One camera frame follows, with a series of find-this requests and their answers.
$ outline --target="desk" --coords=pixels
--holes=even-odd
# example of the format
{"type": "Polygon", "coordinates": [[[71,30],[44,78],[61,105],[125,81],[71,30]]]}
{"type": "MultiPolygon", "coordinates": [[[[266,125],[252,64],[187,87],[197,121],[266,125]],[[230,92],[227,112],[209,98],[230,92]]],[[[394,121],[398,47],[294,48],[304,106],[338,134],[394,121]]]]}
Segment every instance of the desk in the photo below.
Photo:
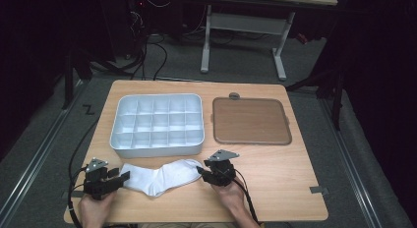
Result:
{"type": "MultiPolygon", "coordinates": [[[[156,169],[163,164],[193,158],[203,163],[218,149],[238,152],[231,159],[246,179],[260,221],[325,220],[328,211],[320,193],[310,187],[318,185],[309,155],[294,116],[288,95],[282,85],[218,84],[116,81],[109,91],[101,117],[92,137],[84,163],[93,157],[109,162],[108,168],[123,163],[156,169]],[[220,144],[213,138],[212,101],[238,92],[241,97],[274,98],[281,101],[292,134],[289,145],[220,144]],[[200,154],[157,158],[120,158],[110,147],[109,139],[118,101],[127,94],[195,93],[203,101],[206,138],[200,154]]],[[[80,176],[77,185],[84,180],[80,176]]],[[[73,198],[76,212],[80,199],[73,198]]],[[[72,222],[69,212],[66,222],[72,222]]],[[[220,204],[208,183],[200,179],[192,184],[167,191],[152,199],[143,193],[120,189],[112,206],[109,222],[230,222],[232,217],[220,204]]]]}
{"type": "MultiPolygon", "coordinates": [[[[280,0],[295,3],[308,3],[316,5],[336,5],[337,0],[280,0]]],[[[257,32],[279,35],[280,40],[272,50],[275,68],[280,80],[285,81],[286,75],[281,60],[281,52],[284,47],[285,40],[291,29],[294,20],[295,12],[291,12],[287,19],[270,19],[259,18],[251,16],[229,15],[222,13],[212,13],[211,5],[208,5],[208,12],[206,18],[206,37],[203,47],[202,57],[202,73],[209,71],[209,36],[211,29],[229,29],[240,30],[245,32],[257,32]]]]}

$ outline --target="dark background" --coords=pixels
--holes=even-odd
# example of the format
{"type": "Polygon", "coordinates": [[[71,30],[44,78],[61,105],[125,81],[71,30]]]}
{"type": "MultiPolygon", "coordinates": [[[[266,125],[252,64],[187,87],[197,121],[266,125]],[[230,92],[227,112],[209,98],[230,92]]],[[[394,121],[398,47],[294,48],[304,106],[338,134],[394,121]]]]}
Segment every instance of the dark background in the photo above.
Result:
{"type": "MultiPolygon", "coordinates": [[[[338,1],[339,8],[369,13],[337,19],[302,11],[290,36],[328,39],[312,76],[344,73],[344,87],[371,148],[416,226],[417,0],[338,1]]],[[[131,52],[132,37],[123,26],[130,19],[123,16],[127,7],[124,0],[0,0],[1,158],[53,93],[74,45],[104,60],[131,52]]],[[[198,23],[195,15],[201,10],[201,5],[175,3],[152,11],[149,21],[178,36],[182,24],[198,23]]],[[[335,78],[317,85],[331,89],[335,78]]]]}

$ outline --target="gray carpet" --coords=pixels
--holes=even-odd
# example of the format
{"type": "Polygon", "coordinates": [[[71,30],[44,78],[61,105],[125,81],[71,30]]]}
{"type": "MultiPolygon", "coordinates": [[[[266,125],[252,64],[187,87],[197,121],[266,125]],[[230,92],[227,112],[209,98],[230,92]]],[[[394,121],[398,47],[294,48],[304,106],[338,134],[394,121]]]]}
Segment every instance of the gray carpet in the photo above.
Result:
{"type": "MultiPolygon", "coordinates": [[[[162,79],[183,79],[205,82],[265,83],[291,85],[306,78],[325,40],[301,44],[289,39],[284,47],[282,59],[288,80],[283,83],[277,78],[269,49],[259,46],[243,46],[247,40],[233,40],[227,45],[213,45],[210,71],[200,73],[202,42],[166,38],[160,43],[168,53],[168,59],[158,76],[162,79]]],[[[150,44],[146,60],[147,79],[153,76],[164,59],[162,50],[150,44]]],[[[16,210],[11,211],[8,227],[73,227],[63,220],[67,191],[68,162],[83,135],[99,117],[112,82],[121,79],[114,75],[95,72],[92,80],[79,87],[80,94],[68,113],[62,128],[46,152],[40,170],[16,210]]],[[[323,222],[290,222],[293,227],[370,227],[357,200],[351,181],[344,167],[339,144],[328,122],[328,114],[311,88],[290,92],[300,130],[312,160],[319,184],[328,189],[324,195],[329,217],[323,222]]],[[[30,125],[15,144],[12,151],[1,162],[0,204],[5,204],[11,192],[24,176],[31,159],[42,144],[55,119],[62,114],[63,82],[55,94],[32,117],[30,125]]],[[[341,134],[348,151],[364,182],[369,196],[381,220],[381,227],[412,227],[402,207],[398,204],[389,183],[372,154],[363,132],[355,119],[347,96],[343,98],[341,112],[341,134]]],[[[74,169],[81,163],[92,135],[89,132],[74,161],[74,169]]],[[[268,223],[267,227],[288,227],[285,223],[268,223]]]]}

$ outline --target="white plastic tray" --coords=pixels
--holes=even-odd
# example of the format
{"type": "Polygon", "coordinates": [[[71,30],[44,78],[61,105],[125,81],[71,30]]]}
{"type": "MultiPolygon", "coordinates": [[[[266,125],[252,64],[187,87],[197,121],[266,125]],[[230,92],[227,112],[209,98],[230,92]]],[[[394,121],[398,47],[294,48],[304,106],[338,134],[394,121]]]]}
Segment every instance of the white plastic tray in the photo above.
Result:
{"type": "Polygon", "coordinates": [[[138,94],[120,99],[110,145],[124,158],[191,155],[204,139],[198,95],[138,94]]]}

